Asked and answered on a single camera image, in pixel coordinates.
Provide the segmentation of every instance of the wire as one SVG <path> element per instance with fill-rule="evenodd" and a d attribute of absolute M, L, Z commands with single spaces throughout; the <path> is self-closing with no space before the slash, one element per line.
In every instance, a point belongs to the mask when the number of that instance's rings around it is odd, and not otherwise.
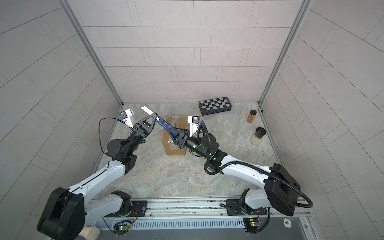
<path fill-rule="evenodd" d="M 101 137 L 100 137 L 100 123 L 101 123 L 101 121 L 104 120 L 104 119 L 107 119 L 107 118 L 102 118 L 102 119 L 99 121 L 99 143 L 100 143 L 101 151 L 102 151 L 104 154 L 106 154 L 106 152 L 103 151 L 103 147 L 101 146 Z M 118 120 L 119 122 L 121 122 L 121 123 L 123 123 L 123 124 L 125 125 L 125 123 L 124 123 L 123 121 L 121 121 L 120 119 L 118 119 L 118 118 L 110 118 L 110 119 L 116 119 L 116 120 Z"/>
<path fill-rule="evenodd" d="M 299 189 L 297 189 L 295 186 L 291 185 L 289 182 L 275 176 L 274 174 L 270 173 L 270 172 L 267 172 L 261 168 L 258 168 L 252 164 L 249 164 L 247 162 L 240 162 L 240 161 L 232 161 L 232 162 L 227 162 L 226 164 L 224 164 L 223 166 L 221 166 L 220 168 L 218 168 L 216 171 L 214 172 L 209 172 L 206 168 L 206 165 L 208 165 L 208 160 L 207 162 L 205 163 L 204 165 L 204 170 L 207 174 L 209 175 L 215 175 L 217 173 L 219 173 L 221 170 L 223 170 L 224 168 L 228 167 L 229 165 L 232 165 L 232 164 L 239 164 L 239 165 L 244 165 L 246 167 L 250 167 L 256 171 L 258 171 L 259 173 L 261 174 L 265 174 L 271 178 L 273 178 L 274 180 L 276 181 L 279 181 L 281 182 L 282 184 L 286 185 L 287 187 L 289 187 L 290 189 L 292 189 L 293 191 L 295 191 L 298 195 L 300 195 L 302 198 L 304 198 L 308 203 L 307 204 L 301 204 L 301 203 L 296 203 L 296 206 L 297 207 L 305 207 L 305 208 L 310 208 L 310 207 L 313 207 L 313 202 L 312 200 L 307 196 L 305 195 L 302 191 L 300 191 Z"/>
<path fill-rule="evenodd" d="M 108 226 L 108 224 L 107 224 L 107 222 L 104 220 L 104 218 L 102 217 L 102 219 L 103 219 L 103 221 L 104 221 L 104 223 L 105 223 L 105 225 L 107 225 L 107 227 L 109 228 L 109 230 L 111 231 L 111 233 L 113 233 L 113 234 L 115 234 L 113 231 L 112 231 L 112 229 Z"/>

